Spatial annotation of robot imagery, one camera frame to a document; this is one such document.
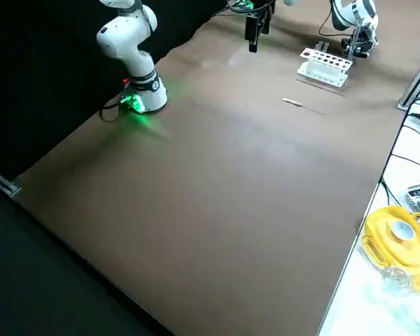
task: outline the white surface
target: white surface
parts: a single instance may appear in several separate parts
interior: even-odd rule
[[[420,106],[413,105],[410,113],[413,112],[420,113]],[[419,121],[414,118],[407,118],[405,125],[420,132]],[[420,163],[420,135],[406,127],[402,128],[393,153]],[[405,194],[409,187],[420,184],[420,166],[391,157],[384,180],[398,201],[411,211]],[[379,185],[369,213],[386,205],[386,191]],[[405,296],[390,293],[380,271],[363,254],[359,239],[346,264],[319,335],[420,335],[420,293]]]

